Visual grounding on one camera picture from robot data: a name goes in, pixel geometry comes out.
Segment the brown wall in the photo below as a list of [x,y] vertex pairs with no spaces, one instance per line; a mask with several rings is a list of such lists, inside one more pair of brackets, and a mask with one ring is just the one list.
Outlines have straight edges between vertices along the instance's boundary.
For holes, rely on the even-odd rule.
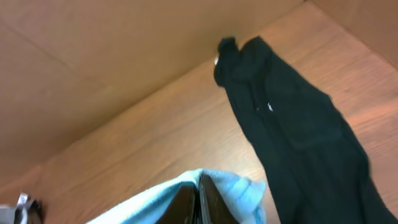
[[398,68],[398,0],[311,0]]
[[301,2],[1,1],[0,185]]

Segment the black fabric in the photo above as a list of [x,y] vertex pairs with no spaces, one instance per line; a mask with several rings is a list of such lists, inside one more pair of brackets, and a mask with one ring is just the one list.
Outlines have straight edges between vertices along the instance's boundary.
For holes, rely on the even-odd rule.
[[223,39],[218,52],[215,80],[265,168],[282,224],[398,223],[328,95],[260,37],[241,51],[234,38]]

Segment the wooden panel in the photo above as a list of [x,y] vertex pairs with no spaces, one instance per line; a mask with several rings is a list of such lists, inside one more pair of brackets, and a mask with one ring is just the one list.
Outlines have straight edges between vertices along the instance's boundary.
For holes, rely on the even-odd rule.
[[398,1],[312,2],[398,68]]
[[0,186],[301,2],[0,1]]
[[[313,32],[303,35],[297,24]],[[320,24],[328,28],[317,32]],[[273,30],[291,38],[277,38]],[[398,158],[398,71],[309,3],[261,34],[304,77],[333,97],[371,158],[384,201],[398,215],[398,182],[393,172]],[[300,45],[295,37],[308,41]],[[294,57],[293,52],[304,47],[311,51]],[[14,203],[23,190],[46,203],[49,223],[83,223],[197,167],[265,178],[224,89],[214,82],[212,61],[0,188],[0,202]],[[278,223],[269,194],[264,204],[269,223]]]

